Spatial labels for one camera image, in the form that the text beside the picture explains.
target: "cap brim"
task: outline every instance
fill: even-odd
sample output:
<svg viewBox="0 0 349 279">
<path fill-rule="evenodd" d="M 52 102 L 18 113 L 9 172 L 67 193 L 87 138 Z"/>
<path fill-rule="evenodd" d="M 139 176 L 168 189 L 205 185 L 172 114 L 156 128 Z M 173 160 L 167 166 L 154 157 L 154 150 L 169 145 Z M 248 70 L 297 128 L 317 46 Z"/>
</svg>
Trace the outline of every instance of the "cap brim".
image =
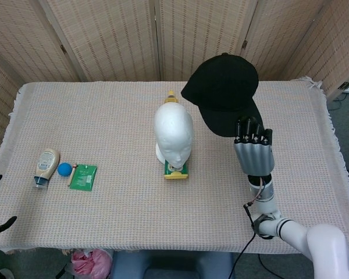
<svg viewBox="0 0 349 279">
<path fill-rule="evenodd" d="M 235 137 L 236 123 L 242 117 L 254 117 L 263 126 L 262 118 L 255 102 L 233 112 L 217 112 L 201 107 L 199 107 L 199 111 L 208 128 L 221 137 Z"/>
</svg>

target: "pink plastic bag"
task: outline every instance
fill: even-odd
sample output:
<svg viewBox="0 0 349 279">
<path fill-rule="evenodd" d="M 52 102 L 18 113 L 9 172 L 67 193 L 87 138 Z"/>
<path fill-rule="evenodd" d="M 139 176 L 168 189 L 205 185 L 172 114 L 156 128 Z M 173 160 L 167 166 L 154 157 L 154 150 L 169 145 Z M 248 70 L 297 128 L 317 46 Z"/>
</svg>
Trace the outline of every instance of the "pink plastic bag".
<svg viewBox="0 0 349 279">
<path fill-rule="evenodd" d="M 71 255 L 71 263 L 65 268 L 77 279 L 107 279 L 111 271 L 112 257 L 105 250 L 77 250 Z"/>
</svg>

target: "floor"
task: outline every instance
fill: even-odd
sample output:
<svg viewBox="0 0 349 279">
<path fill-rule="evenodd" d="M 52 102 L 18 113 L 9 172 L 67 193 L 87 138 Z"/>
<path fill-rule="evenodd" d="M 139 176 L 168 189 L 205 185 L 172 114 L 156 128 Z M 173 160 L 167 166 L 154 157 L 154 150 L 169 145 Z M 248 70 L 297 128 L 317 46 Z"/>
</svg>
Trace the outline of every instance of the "floor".
<svg viewBox="0 0 349 279">
<path fill-rule="evenodd" d="M 349 94 L 342 95 L 337 101 L 329 104 L 330 115 L 336 129 L 341 151 L 349 169 Z M 302 255 L 262 255 L 266 267 L 282 276 L 289 278 L 313 278 L 311 262 Z M 56 249 L 41 248 L 34 251 L 24 251 L 14 255 L 5 255 L 0 251 L 0 269 L 11 269 L 16 279 L 55 278 L 62 267 L 70 261 L 70 256 L 62 255 Z M 65 274 L 63 279 L 71 279 Z M 151 279 L 163 278 L 154 276 Z M 236 278 L 273 279 L 259 264 L 257 255 L 246 254 L 241 257 L 236 267 Z"/>
</svg>

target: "beige tablecloth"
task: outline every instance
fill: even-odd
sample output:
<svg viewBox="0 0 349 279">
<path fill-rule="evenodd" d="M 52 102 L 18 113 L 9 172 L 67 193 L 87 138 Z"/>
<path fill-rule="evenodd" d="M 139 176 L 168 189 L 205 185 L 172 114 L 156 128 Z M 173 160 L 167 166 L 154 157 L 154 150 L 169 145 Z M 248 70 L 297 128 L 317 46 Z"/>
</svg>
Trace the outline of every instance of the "beige tablecloth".
<svg viewBox="0 0 349 279">
<path fill-rule="evenodd" d="M 0 249 L 113 248 L 241 251 L 252 236 L 249 201 L 232 138 L 212 134 L 183 82 L 31 83 L 17 96 L 0 149 Z M 276 201 L 305 226 L 330 223 L 349 241 L 349 182 L 326 109 L 308 81 L 260 82 L 255 101 L 273 129 Z M 153 118 L 169 90 L 191 113 L 195 140 L 189 179 L 168 181 L 155 156 Z M 45 148 L 61 162 L 98 166 L 93 191 L 68 189 L 57 173 L 33 188 Z M 292 253 L 282 240 L 256 238 L 253 253 Z"/>
</svg>

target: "black baseball cap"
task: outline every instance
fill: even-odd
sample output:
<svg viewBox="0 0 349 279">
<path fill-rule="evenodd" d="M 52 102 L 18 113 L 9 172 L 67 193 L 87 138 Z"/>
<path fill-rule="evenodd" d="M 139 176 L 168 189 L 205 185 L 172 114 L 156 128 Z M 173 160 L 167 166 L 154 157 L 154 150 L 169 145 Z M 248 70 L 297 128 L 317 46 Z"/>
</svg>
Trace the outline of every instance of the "black baseball cap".
<svg viewBox="0 0 349 279">
<path fill-rule="evenodd" d="M 244 58 L 223 53 L 202 63 L 181 95 L 199 107 L 205 124 L 216 135 L 234 137 L 238 119 L 262 119 L 253 95 L 258 86 L 255 67 Z"/>
</svg>

